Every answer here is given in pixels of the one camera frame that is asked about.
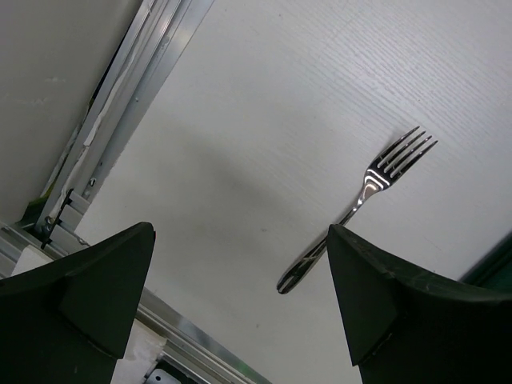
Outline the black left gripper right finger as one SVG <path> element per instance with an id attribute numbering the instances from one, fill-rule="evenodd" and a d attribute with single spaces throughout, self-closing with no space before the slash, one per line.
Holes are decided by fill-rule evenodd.
<path id="1" fill-rule="evenodd" d="M 511 296 L 443 277 L 332 225 L 327 251 L 364 383 L 508 383 Z"/>

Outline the dark green cloth napkin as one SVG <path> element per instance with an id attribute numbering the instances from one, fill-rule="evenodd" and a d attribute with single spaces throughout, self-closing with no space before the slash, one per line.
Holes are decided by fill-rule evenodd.
<path id="1" fill-rule="evenodd" d="M 460 282 L 511 293 L 511 237 L 501 241 L 481 261 L 471 268 Z"/>

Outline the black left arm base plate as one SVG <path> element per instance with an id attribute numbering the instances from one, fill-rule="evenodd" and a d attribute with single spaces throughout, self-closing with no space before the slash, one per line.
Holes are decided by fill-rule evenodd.
<path id="1" fill-rule="evenodd" d="M 214 384 L 221 381 L 202 368 L 186 366 L 173 360 L 161 360 L 145 376 L 144 383 Z"/>

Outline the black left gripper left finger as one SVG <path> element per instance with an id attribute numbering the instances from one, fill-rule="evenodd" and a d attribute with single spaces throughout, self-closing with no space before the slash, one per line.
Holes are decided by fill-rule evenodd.
<path id="1" fill-rule="evenodd" d="M 1 281 L 3 383 L 109 383 L 122 359 L 155 244 L 140 222 Z"/>

